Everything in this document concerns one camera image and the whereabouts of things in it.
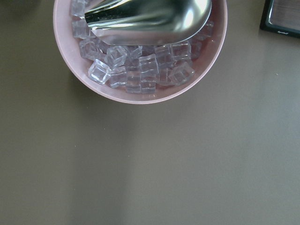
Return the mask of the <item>clear ice cube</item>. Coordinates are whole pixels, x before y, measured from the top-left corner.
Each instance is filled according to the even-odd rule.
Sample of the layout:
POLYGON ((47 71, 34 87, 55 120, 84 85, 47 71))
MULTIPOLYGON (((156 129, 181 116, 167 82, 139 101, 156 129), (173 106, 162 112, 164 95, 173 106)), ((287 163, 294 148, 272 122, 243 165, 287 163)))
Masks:
POLYGON ((104 62, 95 59, 88 70, 88 77, 92 81, 103 85, 110 78, 110 67, 104 62))

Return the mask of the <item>steel ice scoop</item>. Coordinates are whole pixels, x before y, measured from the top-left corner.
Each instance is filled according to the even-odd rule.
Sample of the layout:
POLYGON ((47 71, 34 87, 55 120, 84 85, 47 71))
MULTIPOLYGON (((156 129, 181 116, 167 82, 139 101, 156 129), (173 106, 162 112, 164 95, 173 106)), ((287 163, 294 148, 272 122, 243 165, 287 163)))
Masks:
POLYGON ((165 45, 193 37, 211 10, 210 0, 102 0, 84 18, 109 45, 165 45))

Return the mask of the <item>pink bowl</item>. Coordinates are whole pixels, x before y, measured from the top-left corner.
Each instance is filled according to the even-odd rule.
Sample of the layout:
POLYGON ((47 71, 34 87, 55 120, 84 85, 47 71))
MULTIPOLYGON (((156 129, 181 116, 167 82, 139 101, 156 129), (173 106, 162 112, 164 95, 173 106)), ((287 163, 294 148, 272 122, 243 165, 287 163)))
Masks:
POLYGON ((153 94, 127 93, 123 87, 111 88, 99 85, 88 78, 92 62, 83 59, 79 52, 79 41, 73 37, 72 16, 69 0, 56 0, 53 8, 53 30, 58 49, 71 72, 93 92, 127 104, 154 104, 172 99, 195 86, 211 69, 224 43, 227 29, 227 4, 225 0, 214 0, 210 20, 214 22, 212 36, 204 40, 200 57, 193 62, 194 76, 185 84, 173 87, 157 87, 153 94))

